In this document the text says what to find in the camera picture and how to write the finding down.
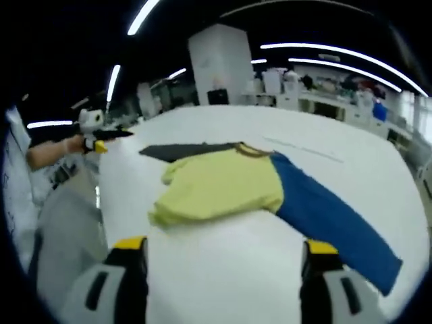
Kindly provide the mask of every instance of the white table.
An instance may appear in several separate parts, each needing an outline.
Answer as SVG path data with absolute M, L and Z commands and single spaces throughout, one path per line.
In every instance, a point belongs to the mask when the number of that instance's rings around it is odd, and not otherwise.
M 109 246 L 149 236 L 149 323 L 300 323 L 303 237 L 257 211 L 163 232 L 147 211 L 166 190 L 165 164 L 138 151 L 149 144 L 243 140 L 286 154 L 358 211 L 404 264 L 388 319 L 402 310 L 429 260 L 425 212 L 412 176 L 394 147 L 321 116 L 270 107 L 185 107 L 132 128 L 101 159 L 101 208 Z

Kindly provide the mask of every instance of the white pillar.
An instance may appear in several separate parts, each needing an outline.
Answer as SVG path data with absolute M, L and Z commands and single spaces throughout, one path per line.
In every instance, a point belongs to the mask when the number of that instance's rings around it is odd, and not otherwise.
M 245 31 L 217 24 L 189 39 L 200 105 L 208 105 L 207 92 L 225 88 L 229 103 L 242 102 L 242 92 L 253 79 L 248 36 Z
M 151 95 L 150 86 L 148 83 L 140 83 L 136 89 L 138 102 L 144 118 L 152 118 L 156 116 L 157 109 L 153 97 Z

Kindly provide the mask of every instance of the person's arm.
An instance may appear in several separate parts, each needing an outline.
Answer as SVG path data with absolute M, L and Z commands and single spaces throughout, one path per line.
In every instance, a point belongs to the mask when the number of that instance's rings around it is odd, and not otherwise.
M 83 153 L 83 142 L 82 135 L 75 135 L 57 143 L 42 143 L 27 151 L 27 164 L 32 171 L 53 165 L 69 153 Z

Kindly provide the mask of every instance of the hand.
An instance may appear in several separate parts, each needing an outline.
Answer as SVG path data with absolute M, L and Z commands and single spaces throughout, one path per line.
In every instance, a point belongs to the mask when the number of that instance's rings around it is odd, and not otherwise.
M 67 150 L 69 153 L 84 153 L 84 137 L 83 135 L 75 135 L 65 139 Z

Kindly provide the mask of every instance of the blue sleeve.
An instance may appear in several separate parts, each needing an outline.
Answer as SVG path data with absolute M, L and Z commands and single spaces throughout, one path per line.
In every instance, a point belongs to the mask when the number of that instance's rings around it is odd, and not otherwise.
M 284 195 L 276 215 L 306 237 L 333 245 L 347 266 L 387 296 L 402 261 L 385 240 L 351 207 L 304 174 L 287 157 L 275 153 L 271 160 Z

